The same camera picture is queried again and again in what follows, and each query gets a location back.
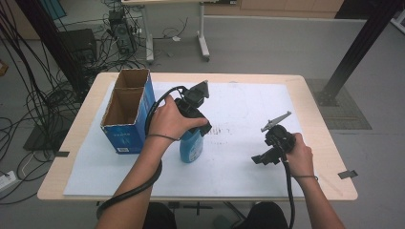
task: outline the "open cardboard box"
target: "open cardboard box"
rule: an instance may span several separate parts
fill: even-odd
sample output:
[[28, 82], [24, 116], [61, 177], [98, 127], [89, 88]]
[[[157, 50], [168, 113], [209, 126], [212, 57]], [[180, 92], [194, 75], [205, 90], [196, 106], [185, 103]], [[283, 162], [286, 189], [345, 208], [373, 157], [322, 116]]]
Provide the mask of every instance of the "open cardboard box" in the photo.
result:
[[101, 129], [119, 154], [138, 154], [145, 141], [146, 116], [155, 102], [149, 70], [122, 70]]

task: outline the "right hand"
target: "right hand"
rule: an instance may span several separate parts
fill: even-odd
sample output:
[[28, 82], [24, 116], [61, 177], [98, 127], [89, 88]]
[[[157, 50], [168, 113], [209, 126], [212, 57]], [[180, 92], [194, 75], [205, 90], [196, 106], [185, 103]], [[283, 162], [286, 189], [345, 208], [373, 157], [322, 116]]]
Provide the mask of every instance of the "right hand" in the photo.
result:
[[293, 177], [314, 176], [312, 149], [304, 143], [303, 136], [299, 133], [293, 134], [295, 146], [287, 154], [289, 169]]

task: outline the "table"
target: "table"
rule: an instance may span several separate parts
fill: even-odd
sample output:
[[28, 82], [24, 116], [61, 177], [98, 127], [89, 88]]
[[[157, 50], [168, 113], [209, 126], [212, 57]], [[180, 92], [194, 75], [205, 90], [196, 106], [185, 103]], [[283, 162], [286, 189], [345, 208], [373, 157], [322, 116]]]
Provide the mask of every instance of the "table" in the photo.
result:
[[[72, 128], [68, 132], [60, 151], [69, 152], [66, 157], [56, 157], [45, 177], [38, 197], [46, 200], [101, 200], [96, 197], [64, 196], [63, 192], [75, 163], [75, 156], [87, 135], [92, 120], [106, 94], [109, 85], [117, 79], [118, 73], [100, 73], [89, 91]], [[174, 81], [198, 83], [205, 79], [209, 82], [240, 82], [284, 84], [288, 88], [295, 113], [301, 124], [307, 144], [312, 148], [314, 167], [321, 182], [321, 188], [329, 200], [354, 200], [357, 192], [352, 180], [341, 179], [337, 174], [346, 167], [333, 143], [330, 132], [313, 100], [305, 79], [300, 75], [280, 74], [222, 74], [222, 73], [151, 73], [152, 81]]]
[[147, 4], [172, 4], [172, 3], [190, 3], [196, 2], [200, 4], [200, 30], [197, 31], [197, 37], [200, 42], [200, 47], [202, 49], [202, 56], [209, 61], [209, 51], [205, 42], [205, 37], [203, 35], [203, 14], [204, 14], [204, 4], [203, 2], [212, 2], [209, 0], [121, 0], [123, 5], [136, 6], [140, 9], [143, 17], [143, 27], [146, 33], [146, 61], [151, 64], [154, 61], [153, 54], [153, 38], [152, 34], [149, 32], [149, 26], [147, 22]]

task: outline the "electrical outlet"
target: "electrical outlet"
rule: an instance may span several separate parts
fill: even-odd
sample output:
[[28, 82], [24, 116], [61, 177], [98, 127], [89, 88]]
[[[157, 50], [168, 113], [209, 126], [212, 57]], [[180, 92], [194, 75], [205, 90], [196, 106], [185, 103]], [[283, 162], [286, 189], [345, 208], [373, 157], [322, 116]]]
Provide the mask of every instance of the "electrical outlet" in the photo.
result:
[[18, 182], [13, 171], [7, 173], [8, 176], [2, 175], [0, 177], [0, 193], [12, 186], [14, 183]]

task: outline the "black tape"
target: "black tape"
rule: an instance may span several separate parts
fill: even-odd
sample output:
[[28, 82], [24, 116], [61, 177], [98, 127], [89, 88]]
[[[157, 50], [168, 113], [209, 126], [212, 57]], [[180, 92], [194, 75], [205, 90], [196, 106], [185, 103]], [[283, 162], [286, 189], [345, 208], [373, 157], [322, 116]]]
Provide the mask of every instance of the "black tape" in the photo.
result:
[[68, 157], [69, 152], [67, 151], [58, 151], [54, 156], [59, 156], [59, 157]]
[[348, 171], [339, 173], [337, 175], [339, 175], [339, 177], [341, 179], [344, 179], [344, 178], [347, 178], [347, 177], [350, 177], [350, 178], [357, 177], [358, 173], [356, 173], [355, 170], [351, 170], [351, 171], [348, 170]]

